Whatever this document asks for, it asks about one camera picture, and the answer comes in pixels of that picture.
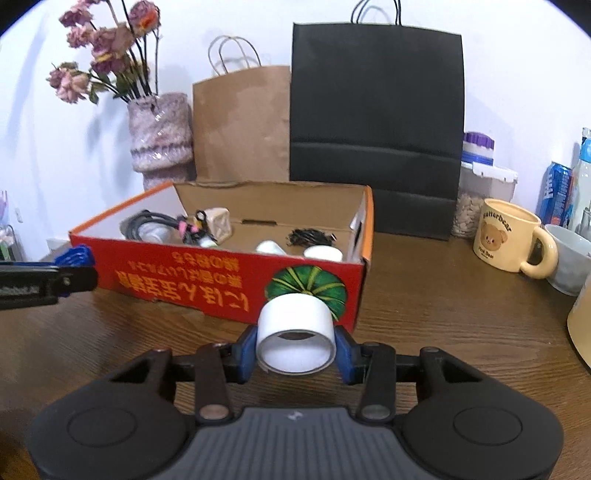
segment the white mug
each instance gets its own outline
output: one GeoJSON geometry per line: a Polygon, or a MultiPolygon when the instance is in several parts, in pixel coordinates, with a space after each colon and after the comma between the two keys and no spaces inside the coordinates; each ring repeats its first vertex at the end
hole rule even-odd
{"type": "Polygon", "coordinates": [[[558,247],[558,266],[547,280],[556,290],[576,297],[591,273],[591,242],[558,225],[546,225],[544,229],[558,247]]]}

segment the blue bottle cap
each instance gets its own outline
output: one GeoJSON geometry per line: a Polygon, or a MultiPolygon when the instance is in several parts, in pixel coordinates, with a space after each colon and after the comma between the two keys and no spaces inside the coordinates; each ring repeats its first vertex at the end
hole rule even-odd
{"type": "Polygon", "coordinates": [[[587,163],[591,163],[591,138],[585,140],[585,143],[581,147],[581,155],[579,158],[587,163]]]}

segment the mug handle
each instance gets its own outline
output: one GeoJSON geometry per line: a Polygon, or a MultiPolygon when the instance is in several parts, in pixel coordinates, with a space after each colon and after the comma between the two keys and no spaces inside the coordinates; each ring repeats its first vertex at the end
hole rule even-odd
{"type": "Polygon", "coordinates": [[[531,263],[522,262],[520,269],[521,271],[531,278],[546,278],[552,275],[558,265],[558,249],[556,242],[546,230],[542,227],[534,228],[534,238],[537,238],[542,242],[544,247],[544,256],[542,261],[538,265],[532,265],[531,263]]]}

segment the open cardboard box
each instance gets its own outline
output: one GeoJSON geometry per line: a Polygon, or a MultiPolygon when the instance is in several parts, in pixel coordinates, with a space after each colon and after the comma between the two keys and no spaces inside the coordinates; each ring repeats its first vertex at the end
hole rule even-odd
{"type": "Polygon", "coordinates": [[[99,287],[145,300],[194,307],[203,313],[256,323],[264,304],[302,292],[322,299],[335,322],[353,330],[371,259],[374,206],[369,187],[306,182],[166,183],[107,210],[70,232],[88,245],[99,287]],[[225,207],[232,236],[219,248],[126,240],[121,225],[148,209],[176,217],[225,207]],[[289,247],[294,228],[333,233],[343,262],[304,258],[289,247]],[[289,256],[255,253],[264,240],[289,256]]]}

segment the vase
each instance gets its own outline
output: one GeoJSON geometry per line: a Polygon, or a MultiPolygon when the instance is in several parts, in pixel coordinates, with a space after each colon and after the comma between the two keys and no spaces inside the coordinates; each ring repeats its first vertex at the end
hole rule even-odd
{"type": "Polygon", "coordinates": [[[128,105],[133,169],[144,175],[144,190],[165,181],[192,180],[193,139],[184,93],[131,100],[128,105]]]}

